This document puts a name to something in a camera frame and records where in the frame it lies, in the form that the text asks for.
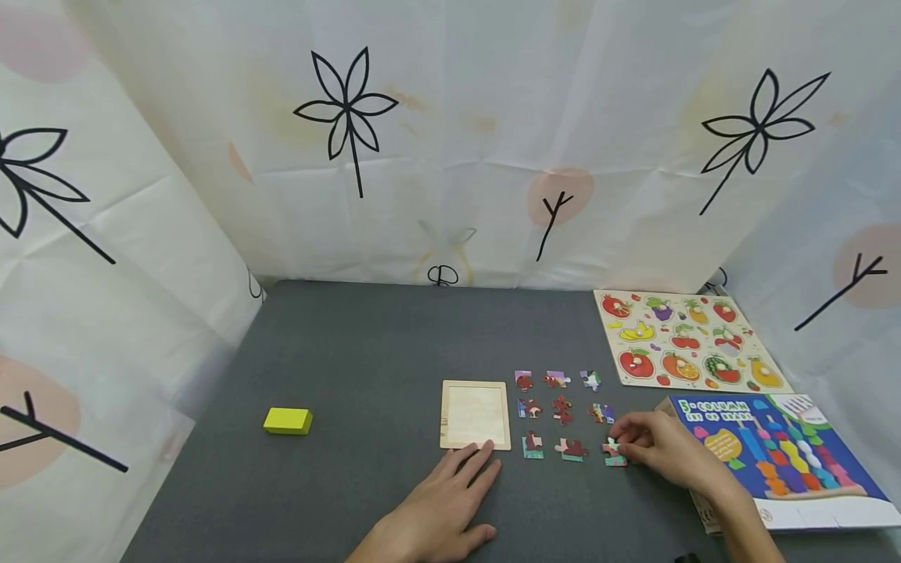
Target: hand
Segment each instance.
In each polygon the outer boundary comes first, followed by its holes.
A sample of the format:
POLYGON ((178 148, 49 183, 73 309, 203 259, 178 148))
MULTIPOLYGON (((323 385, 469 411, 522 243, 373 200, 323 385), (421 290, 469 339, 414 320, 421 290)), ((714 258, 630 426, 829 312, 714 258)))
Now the hand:
POLYGON ((632 463, 644 464, 671 483, 708 499, 715 491, 738 485, 717 456, 676 418, 661 411, 629 413, 616 421, 610 435, 632 463))
POLYGON ((495 459, 476 477, 494 448, 489 440, 478 453, 476 444, 449 449, 406 500, 376 524, 348 563, 452 563, 494 539, 497 530, 488 524, 466 529, 501 470, 495 459))

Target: yellow block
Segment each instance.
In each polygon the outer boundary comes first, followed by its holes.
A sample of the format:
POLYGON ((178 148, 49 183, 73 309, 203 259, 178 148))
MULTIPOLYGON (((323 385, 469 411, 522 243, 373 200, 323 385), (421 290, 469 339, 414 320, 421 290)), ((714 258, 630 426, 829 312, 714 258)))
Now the yellow block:
POLYGON ((306 409, 280 409, 272 407, 266 415, 263 429, 270 434, 306 435, 313 423, 313 413, 306 409))

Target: white curtain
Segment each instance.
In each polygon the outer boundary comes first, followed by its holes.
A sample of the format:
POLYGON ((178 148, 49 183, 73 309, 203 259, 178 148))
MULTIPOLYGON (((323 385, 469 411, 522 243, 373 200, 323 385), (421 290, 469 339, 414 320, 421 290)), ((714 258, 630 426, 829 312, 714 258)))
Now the white curtain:
POLYGON ((783 370, 822 406, 896 504, 899 99, 895 76, 724 265, 727 289, 783 370))
POLYGON ((896 221, 899 16, 0 0, 0 556, 118 559, 262 302, 251 271, 692 292, 732 255, 742 310, 897 499, 889 250, 793 329, 850 281, 842 241, 896 221))
POLYGON ((894 2, 72 4, 280 277, 697 290, 899 64, 894 2))
POLYGON ((0 559, 116 561, 262 295, 59 3, 0 92, 0 559))

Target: stacking toy box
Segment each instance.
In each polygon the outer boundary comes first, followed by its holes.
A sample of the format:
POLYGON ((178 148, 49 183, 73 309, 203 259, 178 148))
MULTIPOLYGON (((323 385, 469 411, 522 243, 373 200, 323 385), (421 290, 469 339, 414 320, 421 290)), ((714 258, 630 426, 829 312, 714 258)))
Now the stacking toy box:
MULTIPOLYGON (((771 531, 901 526, 901 513, 807 395, 671 395, 675 416, 751 492, 771 531)), ((710 504, 692 494, 707 533, 710 504)))

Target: black flower drawing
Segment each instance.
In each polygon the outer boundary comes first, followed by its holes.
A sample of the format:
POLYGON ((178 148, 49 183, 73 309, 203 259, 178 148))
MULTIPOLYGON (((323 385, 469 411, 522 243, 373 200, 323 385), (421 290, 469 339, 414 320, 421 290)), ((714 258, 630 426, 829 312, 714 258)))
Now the black flower drawing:
POLYGON ((751 115, 724 115, 708 119, 701 123, 704 128, 718 137, 731 139, 719 149, 704 165, 701 174, 706 174, 727 164, 729 170, 723 176, 720 185, 710 196, 701 215, 707 211, 716 195, 723 189, 733 170, 744 161, 749 174, 756 174, 767 157, 770 141, 785 141, 807 135, 815 129, 806 119, 791 117, 800 107, 806 104, 823 82, 832 74, 814 78, 799 87, 791 94, 779 100, 779 81, 776 73, 767 68, 751 96, 751 115))
POLYGON ((548 213, 551 214, 551 220, 548 222, 548 228, 544 230, 544 236, 542 237, 542 245, 540 248, 538 248, 538 258, 535 259, 536 262, 538 260, 542 259, 542 254, 544 253, 544 243, 548 241, 548 235, 551 234, 551 229, 554 228, 554 222, 557 221, 557 213, 560 212, 560 208, 564 204, 569 203, 569 200, 571 200, 574 197, 573 195, 571 195, 570 197, 563 199, 563 197, 565 195, 566 195, 566 192, 561 191, 560 195, 557 197, 557 203, 554 204, 553 207, 551 207, 551 203, 548 202, 547 198, 542 199, 542 203, 544 203, 544 208, 547 209, 548 213))
POLYGON ((113 458, 110 458, 106 454, 101 451, 97 451, 94 448, 91 448, 84 442, 80 440, 76 440, 72 438, 68 434, 64 434, 63 432, 58 431, 57 429, 49 426, 38 420, 38 414, 34 410, 34 402, 32 400, 32 394, 28 391, 24 393, 25 399, 25 413, 22 413, 11 406, 0 406, 0 414, 3 416, 7 416, 14 421, 24 424, 28 426, 32 430, 36 431, 36 434, 32 434, 31 436, 26 436, 25 438, 20 438, 19 440, 8 441, 5 444, 0 444, 0 451, 7 451, 8 449, 20 448, 21 446, 28 445, 32 442, 45 440, 50 438, 52 440, 59 441, 63 444, 66 444, 72 449, 76 449, 81 453, 88 455, 101 463, 105 463, 109 467, 122 471, 125 473, 128 471, 128 467, 123 463, 116 461, 113 458))
POLYGON ((68 131, 65 129, 39 127, 23 129, 5 137, 0 135, 0 172, 11 184, 10 187, 0 186, 0 189, 12 189, 17 203, 0 205, 0 226, 16 239, 22 236, 28 221, 28 198, 31 198, 107 262, 115 264, 115 260, 109 254, 94 244, 46 199, 51 197, 73 204, 91 201, 81 190, 66 180, 34 166, 53 156, 53 153, 62 146, 67 134, 68 131))
POLYGON ((426 276, 428 276, 429 281, 433 282, 438 287, 455 286, 457 284, 457 282, 460 281, 460 275, 457 273, 457 270, 455 270, 454 268, 451 268, 447 264, 441 264, 440 266, 432 266, 431 268, 429 268, 429 272, 428 272, 428 274, 426 274, 426 276), (442 272, 445 268, 447 268, 449 274, 453 274, 452 280, 450 277, 447 277, 447 278, 442 277, 443 276, 442 272))
POLYGON ((369 47, 359 52, 350 64, 344 80, 341 80, 329 61, 315 51, 310 52, 313 53, 313 68, 319 79, 319 86, 328 99, 307 102, 295 109, 294 113, 313 122, 333 123, 329 132, 329 160, 334 160, 341 154, 345 142, 350 139, 350 153, 357 172, 357 189, 359 196, 363 197, 356 141, 378 152, 376 130, 369 124, 367 117, 384 114, 397 105, 397 100, 376 92, 365 93, 366 83, 369 81, 369 47))
POLYGON ((848 285, 837 291, 832 297, 830 297, 824 304, 820 305, 820 308, 813 312, 809 317, 804 319, 798 326, 795 327, 795 332, 800 331, 804 327, 806 327, 813 319, 819 316, 820 313, 829 308, 829 305, 838 301, 843 295, 854 289, 857 284, 859 284, 863 279, 867 276, 885 276, 888 273, 887 269, 876 269, 876 266, 883 260, 884 256, 876 256, 872 262, 870 262, 863 270, 860 269, 860 261, 863 260, 863 253, 857 253, 857 260, 854 262, 854 271, 851 273, 851 281, 848 282, 848 285))

